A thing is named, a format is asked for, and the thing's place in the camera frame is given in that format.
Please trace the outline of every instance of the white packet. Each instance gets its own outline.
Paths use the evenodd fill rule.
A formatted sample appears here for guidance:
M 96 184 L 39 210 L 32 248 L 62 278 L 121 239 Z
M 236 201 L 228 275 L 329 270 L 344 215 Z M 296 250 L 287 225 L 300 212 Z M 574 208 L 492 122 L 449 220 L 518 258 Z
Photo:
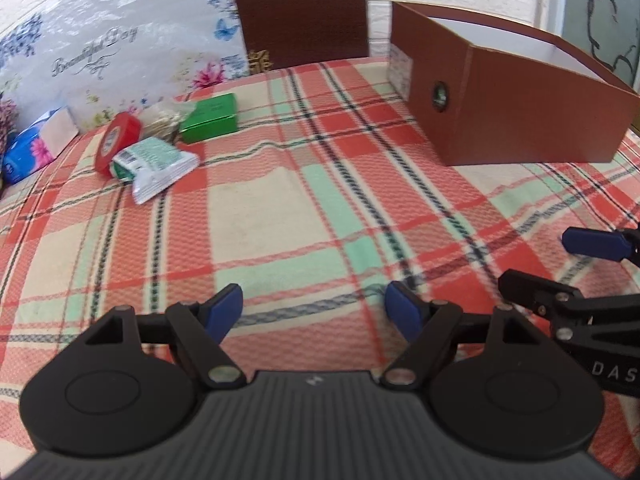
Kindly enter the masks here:
M 142 204 L 195 170 L 199 163 L 197 155 L 149 137 L 118 152 L 111 161 L 111 174 L 132 182 L 133 201 Z

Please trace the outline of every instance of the brown box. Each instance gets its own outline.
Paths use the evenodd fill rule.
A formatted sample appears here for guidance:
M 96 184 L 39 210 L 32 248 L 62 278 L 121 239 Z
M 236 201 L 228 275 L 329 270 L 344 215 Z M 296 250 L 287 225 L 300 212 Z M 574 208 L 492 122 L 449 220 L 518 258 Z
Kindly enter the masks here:
M 392 11 L 389 81 L 448 166 L 609 162 L 640 110 L 554 34 L 450 7 Z
M 366 57 L 367 0 L 236 0 L 251 73 Z

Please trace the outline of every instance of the plaid tablecloth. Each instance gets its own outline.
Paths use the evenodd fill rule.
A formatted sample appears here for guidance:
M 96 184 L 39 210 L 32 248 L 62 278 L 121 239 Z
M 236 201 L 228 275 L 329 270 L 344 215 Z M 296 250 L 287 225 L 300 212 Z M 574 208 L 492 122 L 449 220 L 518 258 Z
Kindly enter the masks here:
M 218 87 L 236 93 L 241 131 L 181 146 L 200 167 L 141 206 L 94 173 L 102 131 L 5 194 L 2 475 L 32 450 L 21 388 L 116 304 L 162 311 L 236 282 L 244 314 L 223 347 L 244 370 L 380 370 L 403 346 L 382 309 L 390 280 L 470 312 L 490 312 L 510 267 L 587 296 L 639 290 L 635 267 L 568 256 L 559 242 L 571 225 L 635 225 L 637 138 L 611 164 L 444 168 L 385 69 L 339 61 Z M 606 405 L 591 450 L 624 475 L 638 462 L 639 406 L 613 394 Z

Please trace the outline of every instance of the barcode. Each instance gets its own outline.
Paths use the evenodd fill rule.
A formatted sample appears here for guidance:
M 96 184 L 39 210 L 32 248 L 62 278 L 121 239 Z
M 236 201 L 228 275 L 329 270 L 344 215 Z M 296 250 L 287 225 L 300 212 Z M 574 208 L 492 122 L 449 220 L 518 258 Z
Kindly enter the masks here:
M 122 150 L 119 154 L 118 157 L 122 159 L 123 162 L 127 162 L 129 164 L 132 164 L 133 162 L 135 162 L 137 160 L 137 158 L 133 155 L 131 155 L 127 150 Z

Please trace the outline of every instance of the gold emblem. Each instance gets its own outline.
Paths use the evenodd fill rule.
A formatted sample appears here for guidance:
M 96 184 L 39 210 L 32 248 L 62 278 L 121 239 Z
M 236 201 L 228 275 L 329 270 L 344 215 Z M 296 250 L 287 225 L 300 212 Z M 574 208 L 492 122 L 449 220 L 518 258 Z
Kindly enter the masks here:
M 252 50 L 247 57 L 249 59 L 249 74 L 251 75 L 268 72 L 273 66 L 273 63 L 269 61 L 268 50 L 260 50 L 259 52 Z

